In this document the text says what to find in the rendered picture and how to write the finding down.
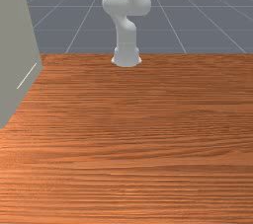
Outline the pale grey cabinet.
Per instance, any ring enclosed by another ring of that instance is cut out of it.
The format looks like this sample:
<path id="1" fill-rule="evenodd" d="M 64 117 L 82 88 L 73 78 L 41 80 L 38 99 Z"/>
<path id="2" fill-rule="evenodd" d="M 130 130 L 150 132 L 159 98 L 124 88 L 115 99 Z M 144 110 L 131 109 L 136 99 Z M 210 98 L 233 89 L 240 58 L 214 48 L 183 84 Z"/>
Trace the pale grey cabinet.
<path id="1" fill-rule="evenodd" d="M 42 71 L 27 0 L 0 0 L 0 128 Z"/>

